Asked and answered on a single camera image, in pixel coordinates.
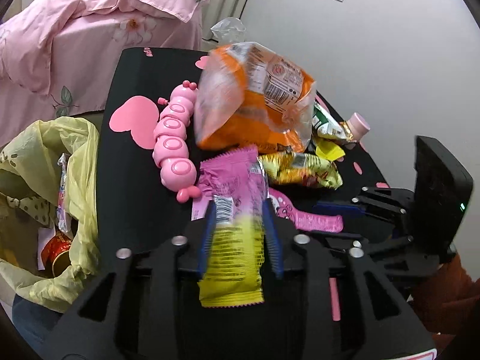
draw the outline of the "barcode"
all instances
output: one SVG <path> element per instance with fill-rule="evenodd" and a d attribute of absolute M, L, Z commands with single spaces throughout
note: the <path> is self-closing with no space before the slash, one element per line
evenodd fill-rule
<path fill-rule="evenodd" d="M 265 88 L 265 97 L 275 104 L 283 104 L 289 98 L 289 94 L 283 89 L 273 84 L 268 84 Z"/>
<path fill-rule="evenodd" d="M 307 161 L 307 156 L 303 153 L 295 153 L 292 161 L 292 168 L 303 168 L 305 162 Z"/>
<path fill-rule="evenodd" d="M 213 195 L 217 207 L 217 224 L 231 225 L 233 222 L 233 199 Z"/>

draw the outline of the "pink bed sheet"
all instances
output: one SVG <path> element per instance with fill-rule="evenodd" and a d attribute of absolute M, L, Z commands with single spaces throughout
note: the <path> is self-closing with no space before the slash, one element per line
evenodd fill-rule
<path fill-rule="evenodd" d="M 6 50 L 9 53 L 8 64 L 3 60 L 3 71 L 7 73 L 0 75 L 0 147 L 36 120 L 52 120 L 59 116 L 105 109 L 110 84 L 123 49 L 200 48 L 201 4 L 197 3 L 191 15 L 185 19 L 170 13 L 151 16 L 139 10 L 128 11 L 125 0 L 119 1 L 122 9 L 110 7 L 109 12 L 88 13 L 88 16 L 79 16 L 77 9 L 75 14 L 72 13 L 72 17 L 76 18 L 70 18 L 60 30 L 55 28 L 58 23 L 51 23 L 50 31 L 42 30 L 52 34 L 51 50 L 47 50 L 47 66 L 43 62 L 37 63 L 38 55 L 48 49 L 41 37 L 31 45 L 26 43 L 20 46 L 14 41 L 10 41 L 10 47 L 6 47 L 5 42 L 0 44 L 0 48 L 4 46 L 4 53 Z M 0 27 L 4 36 L 10 20 Z M 27 61 L 33 61 L 33 65 L 23 67 L 21 64 L 26 65 Z M 34 71 L 37 76 L 45 71 L 49 76 L 47 90 L 28 88 L 29 81 L 21 75 L 16 80 L 18 82 L 14 82 L 8 71 L 14 72 L 15 69 L 23 69 L 26 74 Z"/>

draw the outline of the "pink bedding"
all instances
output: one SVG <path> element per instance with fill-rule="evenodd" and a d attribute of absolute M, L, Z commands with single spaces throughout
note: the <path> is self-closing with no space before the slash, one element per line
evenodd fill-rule
<path fill-rule="evenodd" d="M 0 147 L 35 120 L 103 110 L 124 48 L 198 49 L 206 1 L 35 0 L 0 26 Z"/>

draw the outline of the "black table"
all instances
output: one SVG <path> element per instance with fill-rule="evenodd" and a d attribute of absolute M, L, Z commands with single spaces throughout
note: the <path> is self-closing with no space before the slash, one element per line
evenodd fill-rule
<path fill-rule="evenodd" d="M 168 98 L 184 80 L 198 82 L 202 71 L 195 62 L 206 53 L 176 49 L 152 52 L 154 56 L 147 57 L 141 48 L 123 51 L 106 103 L 97 163 L 97 217 L 104 269 L 113 266 L 119 248 L 128 247 L 133 252 L 154 249 L 181 234 L 191 218 L 191 202 L 179 204 L 176 194 L 161 185 L 152 151 L 138 147 L 129 132 L 117 133 L 109 128 L 113 112 L 130 97 L 142 95 L 156 101 L 158 97 Z M 340 120 L 333 107 L 329 105 L 329 109 Z M 192 125 L 186 143 L 197 167 L 200 161 L 215 155 L 195 146 Z M 361 165 L 361 175 L 353 162 Z M 338 169 L 344 185 L 336 191 L 301 186 L 275 188 L 285 193 L 299 210 L 308 212 L 318 200 L 350 201 L 363 186 L 385 182 L 374 161 L 359 145 L 346 151 Z M 362 234 L 371 242 L 384 240 L 391 231 L 368 217 L 344 218 L 344 223 L 345 232 Z M 291 277 L 279 283 L 267 268 L 263 269 L 262 279 L 265 303 L 239 309 L 203 309 L 196 283 L 182 283 L 179 319 L 183 350 L 188 358 L 220 359 L 228 352 L 234 353 L 231 358 L 261 359 L 266 350 L 269 359 L 297 356 L 306 312 L 302 280 Z M 348 322 L 342 319 L 339 323 Z M 232 337 L 239 339 L 232 344 Z"/>

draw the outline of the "orange plastic bag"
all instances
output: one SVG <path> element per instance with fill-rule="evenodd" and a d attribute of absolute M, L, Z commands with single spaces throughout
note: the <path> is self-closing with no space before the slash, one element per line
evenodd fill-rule
<path fill-rule="evenodd" d="M 195 139 L 204 150 L 255 144 L 261 153 L 291 146 L 303 152 L 311 137 L 316 83 L 294 63 L 258 43 L 210 53 L 195 103 Z"/>

